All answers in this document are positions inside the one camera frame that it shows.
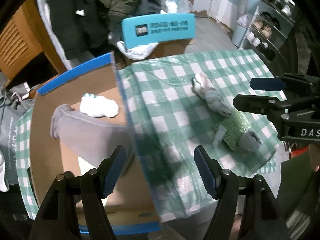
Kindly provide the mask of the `person right hand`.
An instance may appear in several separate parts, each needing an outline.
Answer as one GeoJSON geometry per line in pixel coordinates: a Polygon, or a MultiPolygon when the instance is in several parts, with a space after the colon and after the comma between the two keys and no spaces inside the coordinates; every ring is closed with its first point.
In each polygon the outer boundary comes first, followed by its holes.
{"type": "Polygon", "coordinates": [[[320,167],[320,146],[317,144],[310,144],[309,153],[310,153],[310,166],[315,172],[317,172],[320,167]]]}

